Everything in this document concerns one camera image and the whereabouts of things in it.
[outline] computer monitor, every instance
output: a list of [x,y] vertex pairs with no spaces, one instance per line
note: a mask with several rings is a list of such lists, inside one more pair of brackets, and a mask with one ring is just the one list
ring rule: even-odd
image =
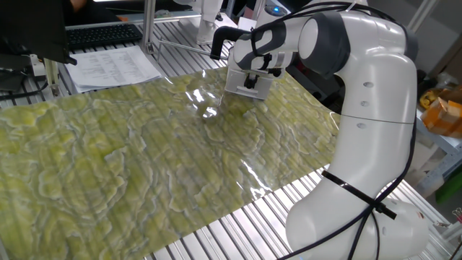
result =
[[[143,14],[144,0],[93,0],[97,4],[110,10],[115,15],[125,17],[133,14]],[[190,10],[188,5],[175,3],[173,0],[156,0],[156,10],[180,12]]]
[[24,46],[39,57],[76,64],[69,56],[61,1],[1,0],[0,53],[20,55]]

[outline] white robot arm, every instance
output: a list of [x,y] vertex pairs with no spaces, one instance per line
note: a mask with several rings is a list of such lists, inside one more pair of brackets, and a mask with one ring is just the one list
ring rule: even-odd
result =
[[[428,223],[415,206],[384,199],[376,209],[386,214],[374,210],[376,221],[370,214],[383,187],[400,181],[409,168],[417,100],[417,42],[412,33],[359,9],[273,22],[286,15],[282,8],[267,6],[253,34],[222,29],[215,36],[212,57],[217,56],[220,35],[236,40],[228,59],[226,90],[262,100],[296,52],[307,68],[344,80],[334,159],[324,173],[327,178],[291,209],[286,224],[289,244],[297,251],[363,219],[319,246],[300,250],[298,256],[353,259],[354,241],[354,259],[398,260],[420,253],[427,244]],[[356,238],[360,226],[364,229]]]

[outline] keyboard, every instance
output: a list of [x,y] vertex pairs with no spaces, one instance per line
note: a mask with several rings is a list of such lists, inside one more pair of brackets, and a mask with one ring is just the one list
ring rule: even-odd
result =
[[89,48],[107,44],[140,40],[143,35],[135,25],[111,25],[66,31],[70,49]]

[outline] crumpled sheet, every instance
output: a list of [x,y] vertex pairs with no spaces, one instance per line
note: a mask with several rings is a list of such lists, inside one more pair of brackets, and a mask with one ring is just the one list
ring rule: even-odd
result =
[[11,259],[136,259],[330,163],[338,115],[286,75],[226,68],[0,110]]

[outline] paper document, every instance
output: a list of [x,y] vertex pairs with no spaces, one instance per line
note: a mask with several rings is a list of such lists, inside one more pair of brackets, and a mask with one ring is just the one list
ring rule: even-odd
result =
[[77,65],[67,64],[66,68],[79,93],[160,77],[139,46],[74,54],[71,57],[77,60]]

